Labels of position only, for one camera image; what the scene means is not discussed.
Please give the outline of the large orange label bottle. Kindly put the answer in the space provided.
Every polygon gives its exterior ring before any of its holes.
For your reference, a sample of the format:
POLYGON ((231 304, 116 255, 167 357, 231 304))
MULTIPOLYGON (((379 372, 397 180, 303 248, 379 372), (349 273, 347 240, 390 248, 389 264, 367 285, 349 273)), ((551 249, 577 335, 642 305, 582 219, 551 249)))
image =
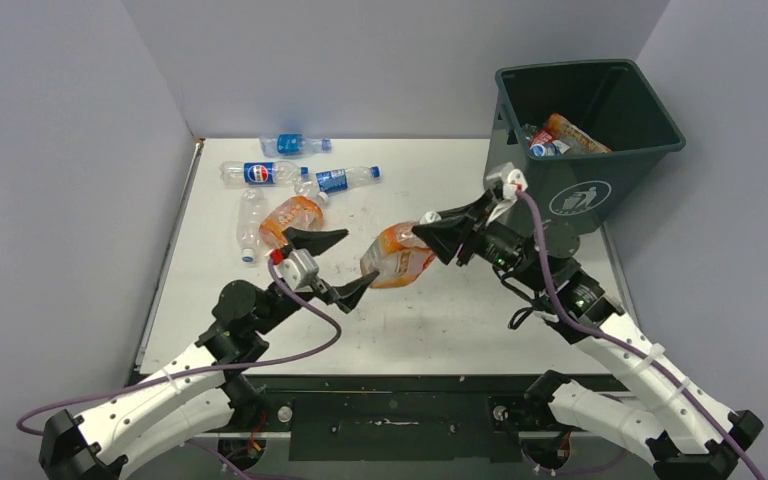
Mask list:
POLYGON ((384 229, 360 259, 363 275, 377 272, 370 289, 393 289, 412 284, 433 263, 434 252, 412 231, 414 226, 439 221, 434 211, 418 221, 396 223, 384 229))

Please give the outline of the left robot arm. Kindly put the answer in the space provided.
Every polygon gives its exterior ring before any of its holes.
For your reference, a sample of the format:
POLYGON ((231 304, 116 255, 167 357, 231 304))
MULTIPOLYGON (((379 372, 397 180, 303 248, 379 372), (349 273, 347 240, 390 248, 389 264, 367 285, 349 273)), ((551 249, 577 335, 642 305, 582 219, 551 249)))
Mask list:
POLYGON ((316 256, 342 241, 345 229, 288 228, 286 245, 267 261, 272 283, 234 280, 223 287, 210 326, 154 374, 81 413, 63 409, 41 433, 38 461, 49 479, 125 479, 155 457, 201 433, 250 428, 263 410, 245 371, 264 365, 265 334, 301 309, 320 318, 317 299, 351 312, 376 278, 341 286, 319 275, 316 256))

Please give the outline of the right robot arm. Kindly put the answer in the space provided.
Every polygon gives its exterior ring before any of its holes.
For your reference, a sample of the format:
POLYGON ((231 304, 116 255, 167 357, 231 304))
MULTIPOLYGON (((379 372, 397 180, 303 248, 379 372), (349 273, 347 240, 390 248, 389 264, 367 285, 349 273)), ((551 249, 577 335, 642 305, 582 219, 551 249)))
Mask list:
POLYGON ((667 358, 576 260, 580 238, 571 225, 537 218, 524 236, 496 219, 503 205, 489 191, 413 232, 444 263, 485 260, 526 302, 527 314, 600 363, 637 400, 629 406, 549 370, 526 391, 529 421, 595 434, 644 460, 660 479, 725 479, 748 464, 760 418, 707 395, 667 358))

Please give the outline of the orange label crushed bottle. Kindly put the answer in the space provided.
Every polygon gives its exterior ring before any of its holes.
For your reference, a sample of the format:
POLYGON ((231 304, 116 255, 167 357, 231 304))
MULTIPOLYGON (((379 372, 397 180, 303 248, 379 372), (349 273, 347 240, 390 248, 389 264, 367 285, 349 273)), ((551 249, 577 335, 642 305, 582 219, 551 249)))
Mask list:
POLYGON ((321 195, 290 197, 261 222, 259 235, 268 248, 281 248, 287 244, 284 231, 288 228, 318 231, 324 225, 323 208, 327 198, 321 195))

